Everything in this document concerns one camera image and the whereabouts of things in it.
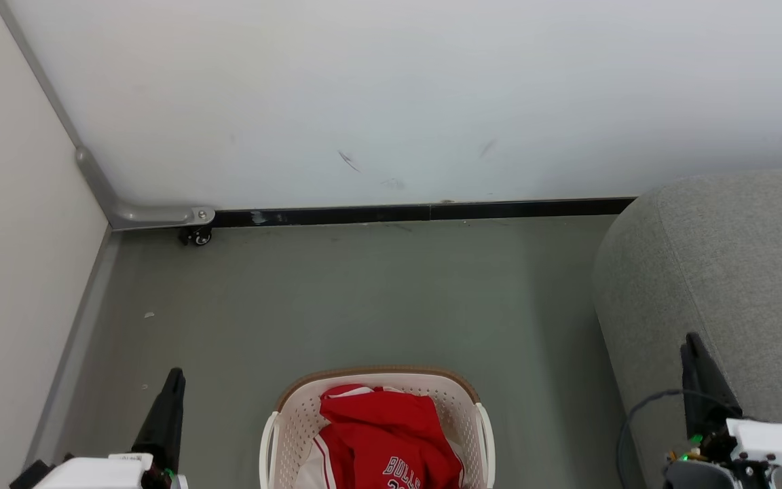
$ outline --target floor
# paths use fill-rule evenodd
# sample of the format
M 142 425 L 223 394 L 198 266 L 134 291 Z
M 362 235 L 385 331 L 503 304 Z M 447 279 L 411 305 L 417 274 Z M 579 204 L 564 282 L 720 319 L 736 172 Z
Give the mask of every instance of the floor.
M 261 429 L 296 378 L 437 365 L 491 415 L 497 488 L 616 488 L 624 412 L 589 298 L 613 219 L 220 229 L 200 248 L 127 234 L 60 451 L 128 449 L 180 366 L 180 471 L 257 487 Z

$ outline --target caster wheel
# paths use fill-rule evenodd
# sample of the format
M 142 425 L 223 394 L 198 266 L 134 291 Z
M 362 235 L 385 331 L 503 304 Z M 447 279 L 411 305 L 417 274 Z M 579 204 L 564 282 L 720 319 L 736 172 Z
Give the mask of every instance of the caster wheel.
M 209 226 L 193 226 L 180 228 L 177 238 L 183 243 L 184 247 L 187 247 L 190 242 L 196 247 L 203 247 L 210 242 L 213 234 Z

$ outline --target perforated basket wall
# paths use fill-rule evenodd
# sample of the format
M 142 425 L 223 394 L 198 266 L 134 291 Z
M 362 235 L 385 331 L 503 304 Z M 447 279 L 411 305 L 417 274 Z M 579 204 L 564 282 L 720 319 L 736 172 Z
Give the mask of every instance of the perforated basket wall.
M 479 402 L 478 396 L 472 387 L 457 375 L 438 369 L 376 367 L 368 371 L 323 372 L 302 378 L 283 395 L 277 406 L 280 412 L 278 441 L 270 454 L 270 489 L 294 486 L 297 472 L 310 454 L 313 437 L 328 424 L 328 420 L 319 414 L 320 396 L 332 387 L 346 384 L 388 386 L 431 397 L 446 437 L 462 449 L 464 486 L 468 489 L 487 487 L 484 432 L 475 405 Z

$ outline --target laundry basket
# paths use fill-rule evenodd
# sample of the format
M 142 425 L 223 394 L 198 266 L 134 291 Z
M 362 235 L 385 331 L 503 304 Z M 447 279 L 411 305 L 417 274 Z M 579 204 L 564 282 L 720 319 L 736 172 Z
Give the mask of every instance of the laundry basket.
M 491 489 L 496 475 L 494 432 L 479 396 L 464 378 L 444 369 L 375 366 L 336 369 L 301 378 L 282 394 L 261 434 L 261 489 L 291 489 L 310 454 L 313 437 L 328 425 L 319 414 L 320 396 L 332 387 L 362 384 L 394 387 L 430 396 L 446 437 L 462 449 L 464 487 Z

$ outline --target black baseboard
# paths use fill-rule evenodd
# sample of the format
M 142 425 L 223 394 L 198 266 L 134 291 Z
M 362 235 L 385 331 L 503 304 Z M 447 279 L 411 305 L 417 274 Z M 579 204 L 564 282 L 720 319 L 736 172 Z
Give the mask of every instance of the black baseboard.
M 598 216 L 620 214 L 634 198 L 587 198 L 464 204 L 377 205 L 260 211 L 217 211 L 212 227 L 347 225 L 393 221 L 497 219 L 497 217 Z

